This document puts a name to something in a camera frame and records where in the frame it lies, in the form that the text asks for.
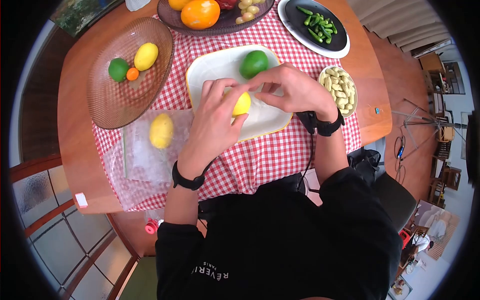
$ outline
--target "black plate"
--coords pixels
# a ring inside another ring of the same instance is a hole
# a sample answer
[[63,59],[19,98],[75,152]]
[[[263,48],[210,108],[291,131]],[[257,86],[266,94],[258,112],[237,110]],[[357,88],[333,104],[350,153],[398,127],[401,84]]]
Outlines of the black plate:
[[[297,6],[312,11],[313,14],[318,12],[319,14],[322,14],[325,19],[330,18],[330,20],[333,20],[333,23],[335,24],[338,33],[336,35],[332,35],[332,42],[330,44],[325,43],[325,40],[323,43],[319,43],[312,37],[312,35],[308,31],[308,28],[313,30],[314,27],[305,26],[303,24],[303,21],[305,21],[308,15],[297,9]],[[342,23],[337,19],[337,17],[335,17],[335,15],[331,11],[329,11],[320,3],[313,0],[290,0],[285,5],[285,14],[290,21],[290,24],[295,28],[295,31],[302,34],[309,41],[312,41],[312,43],[316,45],[319,45],[320,47],[330,51],[341,51],[347,45],[347,33],[345,31],[345,28],[343,28]]]

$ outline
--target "black sweatshirt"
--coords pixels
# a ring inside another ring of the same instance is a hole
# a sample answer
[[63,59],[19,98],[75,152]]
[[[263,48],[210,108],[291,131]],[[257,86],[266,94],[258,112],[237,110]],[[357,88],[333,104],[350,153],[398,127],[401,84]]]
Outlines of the black sweatshirt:
[[196,226],[162,223],[155,244],[157,298],[384,300],[402,241],[352,168],[320,189],[231,194],[231,209]]

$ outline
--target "red checkered tablecloth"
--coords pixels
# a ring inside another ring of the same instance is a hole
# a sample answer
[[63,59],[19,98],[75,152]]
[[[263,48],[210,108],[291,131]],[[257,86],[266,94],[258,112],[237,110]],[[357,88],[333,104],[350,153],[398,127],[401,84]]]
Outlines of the red checkered tablecloth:
[[[188,67],[197,57],[222,49],[263,45],[275,52],[281,62],[292,63],[314,79],[324,67],[340,66],[340,60],[314,53],[294,39],[280,21],[276,6],[254,26],[225,36],[194,37],[172,31],[175,44],[172,69],[150,109],[190,108],[185,84]],[[103,130],[92,124],[98,154],[105,168],[104,154],[121,140],[122,129]],[[345,119],[342,132],[347,153],[361,147],[356,113]],[[205,184],[199,189],[199,200],[227,193],[253,194],[264,183],[301,172],[307,167],[310,147],[310,134],[294,115],[285,129],[238,143],[219,156],[205,175]],[[116,152],[116,155],[122,155],[121,148]],[[164,207],[166,194],[145,194],[139,187],[148,183],[126,179],[122,166],[113,167],[110,163],[109,160],[106,174],[125,210]],[[125,204],[131,203],[132,199],[136,205],[129,207]]]

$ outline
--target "black bag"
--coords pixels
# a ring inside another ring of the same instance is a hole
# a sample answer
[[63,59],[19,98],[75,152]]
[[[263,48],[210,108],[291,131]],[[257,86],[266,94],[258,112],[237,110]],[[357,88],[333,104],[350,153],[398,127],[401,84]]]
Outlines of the black bag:
[[357,170],[362,175],[363,180],[369,186],[375,182],[375,174],[380,169],[378,166],[383,165],[380,162],[382,155],[375,150],[361,149],[360,155],[348,156],[348,165]]

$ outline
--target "orange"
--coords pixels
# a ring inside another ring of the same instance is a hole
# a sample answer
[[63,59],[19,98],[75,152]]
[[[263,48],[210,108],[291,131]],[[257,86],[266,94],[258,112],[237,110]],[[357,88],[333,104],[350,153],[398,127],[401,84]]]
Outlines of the orange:
[[193,0],[181,10],[181,21],[191,29],[213,26],[220,16],[220,5],[214,0]]
[[171,8],[176,11],[181,11],[181,9],[191,0],[168,0],[168,4]]
[[130,81],[135,80],[138,78],[139,73],[140,72],[138,72],[137,68],[130,68],[127,71],[127,79]]

